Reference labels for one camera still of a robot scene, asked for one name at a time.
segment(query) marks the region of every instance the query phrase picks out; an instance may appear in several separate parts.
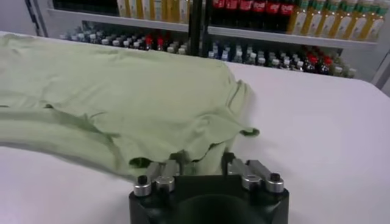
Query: drink display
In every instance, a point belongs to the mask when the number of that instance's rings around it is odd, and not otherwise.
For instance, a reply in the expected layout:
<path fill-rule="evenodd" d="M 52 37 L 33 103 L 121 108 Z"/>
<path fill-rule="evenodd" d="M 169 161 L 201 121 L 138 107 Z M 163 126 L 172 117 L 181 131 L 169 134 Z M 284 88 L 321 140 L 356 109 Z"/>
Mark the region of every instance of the drink display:
<path fill-rule="evenodd" d="M 300 49 L 283 49 L 280 51 L 278 49 L 263 49 L 251 44 L 246 46 L 237 44 L 234 46 L 214 42 L 209 48 L 208 58 L 351 79 L 355 76 L 356 69 L 345 64 L 338 54 L 328 50 L 322 51 L 318 47 L 309 48 L 302 46 Z"/>
<path fill-rule="evenodd" d="M 375 41 L 388 7 L 387 0 L 214 0 L 210 25 Z"/>
<path fill-rule="evenodd" d="M 89 38 L 86 38 L 86 33 L 90 33 Z M 152 32 L 148 35 L 142 33 L 129 34 L 123 31 L 121 31 L 121 33 L 123 34 L 117 35 L 106 30 L 100 30 L 97 32 L 95 30 L 86 30 L 83 32 L 79 27 L 75 31 L 70 31 L 67 34 L 61 34 L 60 39 L 90 44 L 101 44 L 105 46 L 138 49 L 142 51 L 166 51 L 181 55 L 186 55 L 188 53 L 188 42 L 172 39 L 169 32 L 166 33 L 165 37 L 161 35 L 160 31 Z"/>

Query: white table surface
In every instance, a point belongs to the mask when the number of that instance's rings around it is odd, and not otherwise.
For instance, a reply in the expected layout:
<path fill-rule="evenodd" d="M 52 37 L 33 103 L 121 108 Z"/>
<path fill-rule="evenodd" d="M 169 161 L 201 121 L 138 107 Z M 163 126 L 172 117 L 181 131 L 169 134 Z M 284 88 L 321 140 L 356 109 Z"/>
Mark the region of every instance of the white table surface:
<path fill-rule="evenodd" d="M 253 88 L 247 120 L 261 130 L 233 151 L 281 173 L 290 223 L 390 222 L 390 98 L 359 80 L 227 65 Z M 129 223 L 132 183 L 112 175 L 0 147 L 0 178 L 0 223 Z"/>

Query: plastic bottle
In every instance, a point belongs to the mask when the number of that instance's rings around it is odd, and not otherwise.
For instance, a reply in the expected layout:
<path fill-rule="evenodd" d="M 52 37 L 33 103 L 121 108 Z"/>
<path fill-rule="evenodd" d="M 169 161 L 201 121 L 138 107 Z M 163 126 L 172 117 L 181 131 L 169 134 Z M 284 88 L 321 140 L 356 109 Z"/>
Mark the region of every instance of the plastic bottle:
<path fill-rule="evenodd" d="M 229 60 L 229 54 L 227 51 L 223 51 L 222 56 L 221 56 L 222 61 L 228 61 Z"/>
<path fill-rule="evenodd" d="M 238 7 L 238 26 L 250 27 L 250 14 L 252 10 L 253 0 L 241 0 Z"/>
<path fill-rule="evenodd" d="M 264 57 L 259 57 L 257 59 L 257 65 L 258 66 L 266 66 L 266 59 Z"/>
<path fill-rule="evenodd" d="M 303 72 L 302 66 L 303 66 L 303 61 L 298 61 L 297 64 L 294 67 L 292 67 L 292 70 L 297 72 Z"/>
<path fill-rule="evenodd" d="M 307 7 L 309 5 L 308 0 L 301 0 L 299 7 L 296 7 L 294 12 L 290 17 L 288 23 L 287 33 L 293 35 L 300 35 L 302 31 L 303 24 L 307 16 Z"/>
<path fill-rule="evenodd" d="M 337 9 L 341 0 L 330 0 L 327 9 L 322 14 L 321 21 L 316 31 L 316 37 L 329 37 L 329 31 L 335 23 Z"/>
<path fill-rule="evenodd" d="M 281 68 L 281 69 L 284 69 L 284 70 L 290 70 L 290 60 L 285 59 L 285 60 L 283 61 L 283 64 L 281 65 L 280 68 Z"/>
<path fill-rule="evenodd" d="M 325 0 L 314 0 L 303 24 L 301 34 L 305 36 L 314 36 L 318 25 L 322 18 L 322 9 L 324 8 Z"/>
<path fill-rule="evenodd" d="M 347 27 L 352 20 L 353 9 L 357 0 L 346 0 L 344 10 L 336 14 L 335 22 L 329 32 L 329 38 L 342 39 L 346 34 Z"/>
<path fill-rule="evenodd" d="M 255 65 L 256 64 L 256 53 L 250 53 L 249 58 L 246 61 L 247 65 Z"/>
<path fill-rule="evenodd" d="M 254 0 L 252 9 L 252 25 L 253 29 L 261 30 L 264 23 L 264 14 L 266 10 L 266 0 Z"/>
<path fill-rule="evenodd" d="M 357 14 L 352 17 L 351 22 L 346 30 L 346 33 L 342 37 L 345 40 L 357 40 L 360 36 L 360 33 L 363 27 L 367 23 L 367 17 L 369 15 L 370 7 L 373 3 L 373 0 L 364 0 L 357 10 Z"/>
<path fill-rule="evenodd" d="M 280 4 L 279 18 L 278 18 L 278 30 L 281 32 L 287 32 L 288 23 L 291 19 L 291 15 L 294 11 L 294 0 L 283 0 Z"/>
<path fill-rule="evenodd" d="M 99 44 L 98 40 L 96 39 L 96 34 L 90 35 L 90 43 L 91 44 Z"/>
<path fill-rule="evenodd" d="M 275 31 L 278 28 L 278 12 L 280 0 L 268 0 L 266 3 L 266 14 L 264 19 L 264 29 Z"/>
<path fill-rule="evenodd" d="M 279 60 L 276 58 L 272 59 L 271 67 L 272 68 L 279 68 Z"/>
<path fill-rule="evenodd" d="M 385 14 L 387 14 L 389 8 L 389 2 L 383 1 L 380 2 L 379 8 L 376 11 L 376 14 L 371 14 L 368 18 L 368 22 L 361 31 L 358 40 L 366 40 L 374 42 L 378 39 L 378 34 L 383 24 L 385 23 Z"/>
<path fill-rule="evenodd" d="M 233 58 L 232 62 L 242 63 L 243 62 L 243 52 L 242 51 L 236 51 L 236 56 Z"/>

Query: juice bottle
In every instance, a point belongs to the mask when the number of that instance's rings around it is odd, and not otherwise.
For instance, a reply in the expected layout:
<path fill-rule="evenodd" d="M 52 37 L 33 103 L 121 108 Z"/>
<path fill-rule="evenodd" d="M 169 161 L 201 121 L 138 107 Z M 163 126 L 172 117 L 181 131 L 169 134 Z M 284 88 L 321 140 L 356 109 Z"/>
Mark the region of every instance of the juice bottle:
<path fill-rule="evenodd" d="M 347 2 L 345 2 L 343 11 L 336 15 L 335 22 L 329 32 L 329 38 L 341 39 L 344 34 L 346 34 L 347 27 L 352 20 L 352 13 L 356 3 L 357 0 L 347 0 Z"/>
<path fill-rule="evenodd" d="M 305 23 L 301 31 L 302 35 L 314 36 L 321 21 L 322 9 L 324 8 L 325 0 L 314 0 L 313 5 L 308 11 Z"/>
<path fill-rule="evenodd" d="M 300 0 L 299 7 L 292 13 L 290 21 L 288 22 L 287 33 L 299 35 L 307 15 L 308 0 Z"/>
<path fill-rule="evenodd" d="M 388 12 L 389 2 L 379 2 L 379 7 L 376 9 L 376 13 L 371 13 L 368 18 L 368 22 L 360 33 L 358 40 L 376 41 L 378 38 L 379 30 L 383 23 L 385 23 L 385 14 Z"/>
<path fill-rule="evenodd" d="M 328 37 L 330 28 L 336 19 L 337 9 L 339 7 L 340 0 L 330 0 L 327 5 L 327 9 L 322 13 L 321 21 L 319 22 L 316 37 Z"/>
<path fill-rule="evenodd" d="M 372 5 L 373 0 L 363 0 L 359 5 L 358 13 L 356 16 L 352 17 L 351 22 L 346 30 L 346 33 L 342 37 L 345 40 L 357 40 L 360 36 L 360 33 L 367 23 L 367 17 L 369 15 L 369 10 Z"/>

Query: white shelf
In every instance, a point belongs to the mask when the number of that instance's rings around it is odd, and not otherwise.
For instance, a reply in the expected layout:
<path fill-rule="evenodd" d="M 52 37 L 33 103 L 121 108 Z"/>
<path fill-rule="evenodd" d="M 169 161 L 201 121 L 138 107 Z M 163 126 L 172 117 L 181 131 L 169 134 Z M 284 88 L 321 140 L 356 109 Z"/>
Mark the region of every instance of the white shelf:
<path fill-rule="evenodd" d="M 334 47 L 341 49 L 372 49 L 377 44 L 372 42 L 349 41 L 319 37 L 305 37 L 282 33 L 260 32 L 253 30 L 231 29 L 209 26 L 208 33 L 226 37 L 240 37 L 254 40 L 265 40 L 282 43 L 304 44 L 319 47 Z"/>
<path fill-rule="evenodd" d="M 82 12 L 71 12 L 71 11 L 57 10 L 57 9 L 48 9 L 48 13 L 51 16 L 61 17 L 63 19 L 72 18 L 72 19 L 79 19 L 79 20 L 92 21 L 98 23 L 110 23 L 110 24 L 118 24 L 118 25 L 125 25 L 125 26 L 137 26 L 137 27 L 146 27 L 151 29 L 188 32 L 188 25 L 180 24 L 180 23 L 167 23 L 167 22 L 145 20 L 145 19 L 133 19 L 133 18 L 126 18 L 126 17 L 118 17 L 118 16 L 105 16 L 105 15 L 97 15 L 97 14 L 82 13 Z"/>

